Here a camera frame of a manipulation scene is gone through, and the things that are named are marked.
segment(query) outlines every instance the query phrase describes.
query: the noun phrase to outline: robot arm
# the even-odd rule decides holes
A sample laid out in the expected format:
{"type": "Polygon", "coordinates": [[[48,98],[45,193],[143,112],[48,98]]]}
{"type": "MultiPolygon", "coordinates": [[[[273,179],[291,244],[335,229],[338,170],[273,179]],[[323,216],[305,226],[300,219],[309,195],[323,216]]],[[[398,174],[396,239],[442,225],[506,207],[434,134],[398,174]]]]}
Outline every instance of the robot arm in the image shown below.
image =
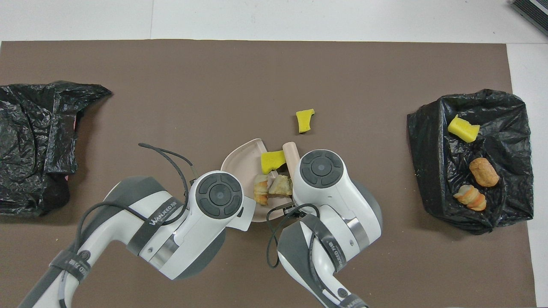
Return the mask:
{"type": "Polygon", "coordinates": [[[296,205],[312,204],[308,214],[283,229],[278,256],[286,271],[324,307],[367,307],[333,274],[379,238],[382,216],[373,196],[348,177],[340,157],[327,150],[307,153],[293,177],[296,205]]]}
{"type": "Polygon", "coordinates": [[[82,245],[73,243],[51,263],[20,308],[70,307],[72,296],[111,241],[121,241],[170,279],[190,277],[201,271],[224,242],[225,227],[246,231],[255,202],[243,197],[241,184],[226,172],[199,177],[189,193],[188,207],[180,218],[182,203],[153,178],[136,176],[118,183],[105,198],[129,206],[148,219],[143,221],[118,207],[105,206],[82,233],[82,245]]]}

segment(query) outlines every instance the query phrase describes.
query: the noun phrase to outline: gray joint cap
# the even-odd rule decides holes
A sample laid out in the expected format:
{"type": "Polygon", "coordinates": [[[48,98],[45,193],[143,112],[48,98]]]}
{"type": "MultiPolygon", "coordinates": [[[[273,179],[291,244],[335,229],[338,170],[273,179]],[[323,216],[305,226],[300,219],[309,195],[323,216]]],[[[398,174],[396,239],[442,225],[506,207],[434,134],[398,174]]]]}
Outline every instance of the gray joint cap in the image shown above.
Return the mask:
{"type": "Polygon", "coordinates": [[[315,150],[301,160],[301,176],[307,184],[315,188],[335,185],[343,176],[343,171],[343,161],[331,151],[315,150]]]}
{"type": "Polygon", "coordinates": [[[242,187],[228,173],[206,176],[196,190],[196,201],[202,212],[215,219],[233,216],[242,204],[242,187]]]}

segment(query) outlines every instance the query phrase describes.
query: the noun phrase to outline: bread roll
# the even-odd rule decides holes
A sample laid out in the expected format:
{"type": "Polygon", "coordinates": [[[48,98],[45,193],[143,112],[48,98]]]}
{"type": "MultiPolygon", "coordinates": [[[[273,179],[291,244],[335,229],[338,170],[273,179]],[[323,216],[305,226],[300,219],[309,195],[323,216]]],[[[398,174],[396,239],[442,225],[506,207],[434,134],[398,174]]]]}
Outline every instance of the bread roll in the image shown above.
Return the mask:
{"type": "Polygon", "coordinates": [[[493,187],[499,182],[499,175],[486,158],[474,159],[469,168],[476,182],[483,187],[493,187]]]}

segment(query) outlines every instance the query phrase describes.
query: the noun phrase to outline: black cable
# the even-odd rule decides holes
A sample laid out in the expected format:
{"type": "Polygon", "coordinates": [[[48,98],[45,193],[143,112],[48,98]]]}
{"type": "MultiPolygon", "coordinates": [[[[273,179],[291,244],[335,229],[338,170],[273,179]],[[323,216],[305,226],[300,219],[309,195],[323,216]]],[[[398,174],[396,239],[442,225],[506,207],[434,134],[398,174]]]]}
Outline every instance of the black cable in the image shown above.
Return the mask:
{"type": "Polygon", "coordinates": [[[90,207],[87,211],[85,211],[85,213],[80,218],[80,222],[78,223],[78,227],[76,228],[76,239],[75,239],[74,246],[72,247],[72,252],[78,253],[78,250],[82,246],[82,243],[81,243],[81,241],[82,241],[82,227],[84,225],[84,221],[85,221],[86,217],[91,212],[93,212],[93,210],[98,209],[102,206],[112,206],[112,207],[121,208],[121,209],[127,210],[128,212],[132,213],[133,215],[135,215],[137,218],[141,219],[142,221],[146,220],[146,217],[139,214],[137,211],[135,211],[134,209],[132,209],[128,206],[123,206],[123,205],[120,205],[118,203],[109,202],[109,201],[104,201],[104,202],[97,203],[96,205],[90,207]]]}
{"type": "MultiPolygon", "coordinates": [[[[159,147],[155,147],[155,146],[152,146],[152,145],[149,145],[149,144],[145,144],[145,143],[139,143],[139,146],[142,146],[142,147],[145,147],[147,149],[152,149],[152,150],[155,150],[156,152],[158,152],[160,155],[162,155],[165,159],[167,159],[169,161],[169,163],[171,163],[171,165],[177,170],[177,172],[179,173],[179,176],[181,177],[181,180],[182,180],[182,183],[185,187],[185,192],[184,192],[184,197],[185,197],[185,202],[183,203],[182,205],[182,209],[181,209],[181,212],[179,214],[177,214],[177,216],[175,216],[174,218],[170,219],[170,220],[167,220],[167,221],[164,221],[164,223],[162,223],[162,226],[165,226],[165,225],[169,225],[169,224],[172,224],[174,222],[176,222],[177,220],[179,220],[183,214],[185,213],[186,211],[186,207],[187,207],[187,201],[188,201],[188,198],[189,198],[189,187],[188,187],[188,184],[186,183],[186,179],[185,179],[185,175],[182,173],[181,169],[179,168],[179,166],[177,166],[177,164],[169,157],[167,156],[165,153],[168,153],[168,154],[171,154],[171,155],[174,155],[174,156],[177,156],[181,159],[183,159],[184,161],[186,161],[192,168],[192,171],[194,172],[194,174],[196,175],[196,170],[194,169],[194,166],[192,165],[192,162],[190,162],[190,160],[188,160],[186,157],[184,157],[183,155],[180,155],[180,154],[177,154],[175,152],[171,152],[169,150],[165,150],[165,149],[161,149],[159,147]]],[[[77,226],[77,229],[76,229],[76,239],[75,239],[75,243],[74,243],[74,246],[72,247],[72,251],[74,253],[78,253],[78,250],[80,249],[80,247],[82,246],[82,228],[83,228],[83,225],[84,225],[84,221],[86,219],[86,217],[91,213],[93,212],[95,209],[97,208],[100,208],[102,206],[112,206],[112,207],[117,207],[117,208],[121,208],[121,209],[124,209],[128,212],[130,212],[131,214],[135,215],[137,218],[139,218],[140,220],[142,221],[146,221],[147,220],[147,217],[144,217],[143,215],[139,214],[137,211],[135,211],[134,209],[130,208],[129,206],[123,206],[121,204],[118,204],[118,203],[115,203],[115,202],[109,202],[109,201],[104,201],[104,202],[100,202],[100,203],[97,203],[96,205],[90,207],[83,215],[82,217],[80,218],[80,221],[78,223],[78,226],[77,226]]]]}
{"type": "Polygon", "coordinates": [[[167,153],[169,154],[174,154],[176,155],[177,157],[180,157],[182,159],[184,159],[186,162],[189,163],[190,166],[192,166],[192,163],[186,159],[184,156],[182,155],[179,155],[177,153],[174,153],[174,152],[171,152],[171,151],[168,151],[168,150],[164,150],[164,149],[160,149],[159,147],[155,147],[155,146],[152,146],[150,144],[146,144],[146,143],[139,143],[139,146],[142,146],[142,147],[145,147],[147,149],[151,149],[151,150],[154,150],[156,151],[158,154],[162,155],[165,159],[168,160],[168,162],[175,168],[175,170],[177,170],[177,172],[179,173],[179,176],[181,177],[181,180],[182,180],[182,183],[183,185],[185,186],[185,193],[184,193],[184,196],[185,196],[185,202],[183,202],[183,210],[177,215],[175,216],[174,218],[168,220],[168,221],[165,221],[162,226],[165,226],[165,225],[169,225],[169,224],[172,224],[174,222],[176,222],[177,220],[179,220],[179,218],[181,218],[181,216],[184,214],[185,210],[186,210],[186,206],[187,206],[187,201],[189,199],[189,186],[188,184],[186,183],[186,179],[185,179],[185,175],[182,173],[181,169],[179,168],[179,166],[177,166],[177,164],[173,161],[173,159],[171,159],[169,156],[167,156],[163,151],[166,151],[167,153]]]}
{"type": "Polygon", "coordinates": [[[331,291],[331,289],[329,289],[325,283],[323,283],[323,281],[321,280],[321,278],[318,275],[318,272],[316,271],[316,267],[314,266],[314,259],[313,259],[312,250],[313,250],[313,246],[314,246],[314,239],[316,239],[316,237],[317,237],[316,234],[314,234],[314,232],[313,232],[312,237],[310,238],[310,245],[309,245],[309,248],[308,248],[308,256],[309,256],[308,262],[309,262],[309,265],[310,265],[310,274],[312,275],[312,279],[316,282],[316,284],[319,285],[319,287],[321,289],[326,290],[327,292],[329,292],[329,294],[331,294],[331,296],[333,296],[334,298],[340,298],[335,293],[333,293],[333,291],[331,291]]]}
{"type": "Polygon", "coordinates": [[[198,173],[196,172],[196,169],[194,169],[194,165],[192,164],[192,162],[188,158],[184,157],[183,155],[172,152],[172,151],[169,151],[169,150],[166,150],[166,149],[162,149],[161,147],[152,146],[150,144],[146,144],[146,143],[143,143],[143,142],[139,143],[139,146],[146,147],[148,149],[158,149],[158,150],[160,150],[164,153],[171,154],[175,157],[181,158],[182,160],[184,160],[185,162],[187,162],[189,164],[190,169],[192,169],[192,173],[194,173],[194,177],[198,178],[198,173]]]}
{"type": "Polygon", "coordinates": [[[318,209],[318,207],[316,207],[313,204],[308,204],[308,203],[307,204],[302,204],[302,205],[292,209],[291,212],[287,213],[284,216],[284,218],[282,219],[282,221],[280,221],[280,223],[276,226],[276,229],[274,229],[272,227],[272,225],[270,224],[269,217],[270,217],[270,214],[272,214],[272,212],[274,212],[277,208],[273,208],[273,209],[269,210],[269,212],[266,214],[266,223],[269,226],[270,231],[272,232],[272,235],[270,236],[270,239],[269,239],[269,244],[268,244],[268,246],[266,246],[266,263],[269,265],[269,267],[271,269],[275,269],[279,265],[279,257],[277,255],[276,255],[276,263],[274,265],[272,265],[272,263],[270,263],[270,246],[272,245],[272,240],[274,239],[274,241],[276,242],[276,247],[278,247],[278,238],[276,237],[276,233],[278,232],[278,230],[280,230],[280,228],[283,227],[283,225],[286,223],[286,221],[289,218],[291,218],[295,212],[297,212],[301,208],[305,208],[305,207],[313,208],[316,211],[316,216],[319,218],[319,209],[318,209]]]}

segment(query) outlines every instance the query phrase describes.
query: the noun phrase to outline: beige cylinder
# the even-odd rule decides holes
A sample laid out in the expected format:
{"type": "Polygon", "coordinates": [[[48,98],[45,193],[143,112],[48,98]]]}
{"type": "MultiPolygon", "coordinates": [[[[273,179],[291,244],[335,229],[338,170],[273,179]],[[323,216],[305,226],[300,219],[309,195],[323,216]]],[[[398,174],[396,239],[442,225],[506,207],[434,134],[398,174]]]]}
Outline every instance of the beige cylinder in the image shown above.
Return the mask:
{"type": "Polygon", "coordinates": [[[293,173],[295,168],[301,159],[299,156],[299,151],[297,150],[297,145],[294,142],[287,142],[282,146],[283,154],[286,157],[287,169],[289,170],[289,176],[293,178],[293,173]]]}

